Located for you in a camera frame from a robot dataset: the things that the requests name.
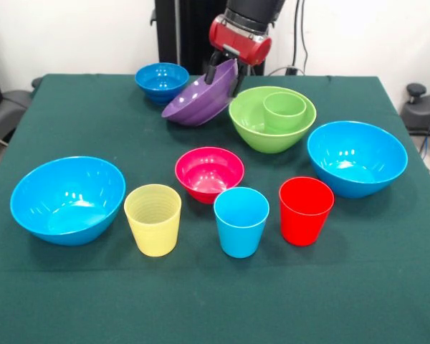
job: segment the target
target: blue bowl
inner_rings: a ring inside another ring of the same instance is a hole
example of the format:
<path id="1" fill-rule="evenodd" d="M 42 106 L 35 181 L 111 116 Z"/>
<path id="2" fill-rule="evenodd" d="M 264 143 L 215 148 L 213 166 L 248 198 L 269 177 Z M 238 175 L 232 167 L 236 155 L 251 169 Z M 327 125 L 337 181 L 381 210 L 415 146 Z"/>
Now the blue bowl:
<path id="1" fill-rule="evenodd" d="M 320 126 L 310 134 L 307 152 L 318 177 L 349 199 L 380 191 L 408 165 L 406 150 L 395 136 L 360 122 Z"/>
<path id="2" fill-rule="evenodd" d="M 166 105 L 175 98 L 189 80 L 188 71 L 174 63 L 160 62 L 141 68 L 135 82 L 152 102 Z"/>
<path id="3" fill-rule="evenodd" d="M 77 246 L 107 229 L 124 194 L 124 177 L 114 165 L 74 156 L 45 163 L 23 177 L 10 208 L 14 219 L 36 237 Z"/>

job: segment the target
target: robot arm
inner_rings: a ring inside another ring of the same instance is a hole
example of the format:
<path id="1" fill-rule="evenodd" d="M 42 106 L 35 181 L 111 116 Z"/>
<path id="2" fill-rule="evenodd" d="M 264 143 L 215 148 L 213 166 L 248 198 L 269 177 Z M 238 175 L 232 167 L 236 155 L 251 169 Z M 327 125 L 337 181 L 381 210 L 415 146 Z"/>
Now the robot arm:
<path id="1" fill-rule="evenodd" d="M 249 66 L 261 64 L 266 59 L 272 40 L 267 36 L 285 0 L 228 0 L 226 11 L 213 21 L 209 39 L 215 51 L 209 61 L 204 81 L 214 81 L 216 66 L 223 55 L 237 58 L 239 74 L 231 85 L 230 95 L 235 97 Z"/>

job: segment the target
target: table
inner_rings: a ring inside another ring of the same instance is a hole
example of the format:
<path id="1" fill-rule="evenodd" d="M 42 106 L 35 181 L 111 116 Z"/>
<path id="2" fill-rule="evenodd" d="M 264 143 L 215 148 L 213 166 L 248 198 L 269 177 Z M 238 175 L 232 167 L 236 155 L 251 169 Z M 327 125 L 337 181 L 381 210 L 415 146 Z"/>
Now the table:
<path id="1" fill-rule="evenodd" d="M 280 236 L 278 188 L 314 176 L 301 140 L 281 154 L 252 150 L 227 111 L 200 128 L 160 118 L 126 75 L 49 75 L 0 165 L 0 344 L 6 343 L 430 343 L 430 176 L 375 77 L 248 77 L 307 95 L 318 125 L 362 120 L 393 133 L 409 165 L 365 199 L 336 198 L 317 243 Z M 243 186 L 271 212 L 257 253 L 226 256 L 210 206 L 191 199 L 173 174 L 177 158 L 203 145 L 234 151 Z M 13 187 L 64 156 L 113 162 L 127 192 L 147 183 L 183 200 L 177 247 L 150 258 L 136 248 L 121 210 L 83 247 L 58 247 L 11 217 Z"/>

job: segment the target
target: red cup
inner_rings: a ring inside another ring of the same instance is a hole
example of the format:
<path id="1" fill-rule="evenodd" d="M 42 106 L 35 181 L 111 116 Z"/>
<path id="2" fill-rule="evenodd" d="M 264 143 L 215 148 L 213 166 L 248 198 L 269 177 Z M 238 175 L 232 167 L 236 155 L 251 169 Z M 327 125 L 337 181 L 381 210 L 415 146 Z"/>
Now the red cup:
<path id="1" fill-rule="evenodd" d="M 322 181 L 294 177 L 279 190 L 280 229 L 290 244 L 313 244 L 335 203 L 335 195 Z"/>

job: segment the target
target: cup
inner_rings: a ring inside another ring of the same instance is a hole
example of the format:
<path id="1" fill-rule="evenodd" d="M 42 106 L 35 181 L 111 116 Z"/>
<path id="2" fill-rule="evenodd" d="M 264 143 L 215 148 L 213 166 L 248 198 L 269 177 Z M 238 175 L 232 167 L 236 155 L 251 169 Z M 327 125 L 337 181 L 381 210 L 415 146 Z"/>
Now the cup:
<path id="1" fill-rule="evenodd" d="M 279 190 L 280 229 L 290 244 L 313 244 L 335 203 L 331 189 L 310 177 L 285 181 Z"/>
<path id="2" fill-rule="evenodd" d="M 252 188 L 230 188 L 216 197 L 214 211 L 224 253 L 233 258 L 255 253 L 269 215 L 266 197 Z"/>
<path id="3" fill-rule="evenodd" d="M 181 198 L 172 188 L 148 184 L 129 193 L 124 212 L 138 249 L 161 257 L 177 244 Z"/>
<path id="4" fill-rule="evenodd" d="M 289 92 L 276 92 L 263 100 L 266 133 L 287 134 L 300 124 L 306 112 L 306 103 Z"/>

